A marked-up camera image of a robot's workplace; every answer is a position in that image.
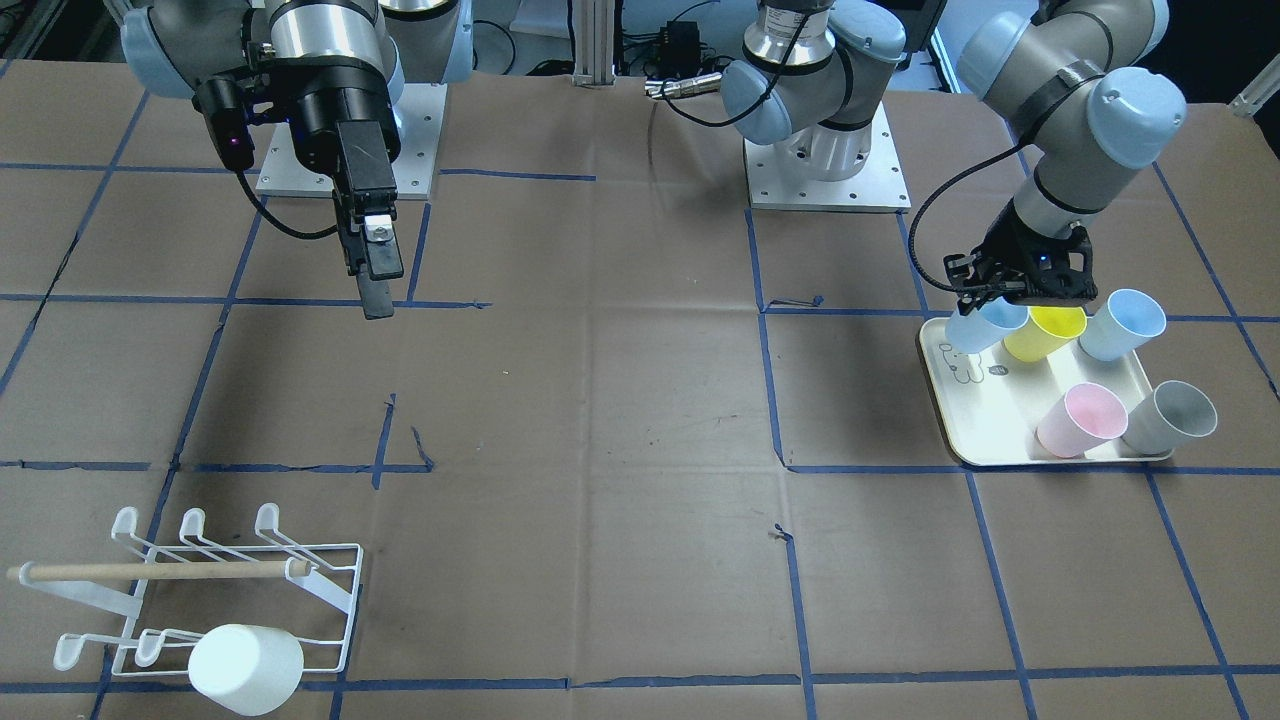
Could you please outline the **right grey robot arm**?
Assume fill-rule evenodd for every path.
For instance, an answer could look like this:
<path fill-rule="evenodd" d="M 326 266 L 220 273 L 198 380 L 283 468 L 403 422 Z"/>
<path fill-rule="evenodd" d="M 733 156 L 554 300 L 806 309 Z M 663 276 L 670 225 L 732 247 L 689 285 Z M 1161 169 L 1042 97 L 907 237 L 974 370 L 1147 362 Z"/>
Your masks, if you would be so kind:
<path fill-rule="evenodd" d="M 364 315 L 404 274 L 396 204 L 426 199 L 445 87 L 472 70 L 468 1 L 113 1 L 147 91 L 192 102 L 221 164 L 262 195 L 334 204 Z"/>

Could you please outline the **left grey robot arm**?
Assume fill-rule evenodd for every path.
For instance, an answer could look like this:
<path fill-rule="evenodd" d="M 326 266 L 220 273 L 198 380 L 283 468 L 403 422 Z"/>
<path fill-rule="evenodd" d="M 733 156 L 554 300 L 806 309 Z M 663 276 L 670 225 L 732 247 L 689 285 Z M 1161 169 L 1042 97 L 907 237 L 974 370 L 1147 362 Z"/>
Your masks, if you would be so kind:
<path fill-rule="evenodd" d="M 1029 179 L 973 250 L 943 260 L 966 315 L 1004 299 L 1080 307 L 1094 300 L 1089 224 L 1179 131 L 1181 91 L 1139 67 L 1164 37 L 1164 1 L 1043 1 L 1004 12 L 968 41 L 961 82 L 1038 147 Z M 908 59 L 908 32 L 869 1 L 762 1 L 742 58 L 719 78 L 744 137 L 756 202 L 817 204 L 864 190 L 858 176 L 893 158 L 881 102 Z"/>

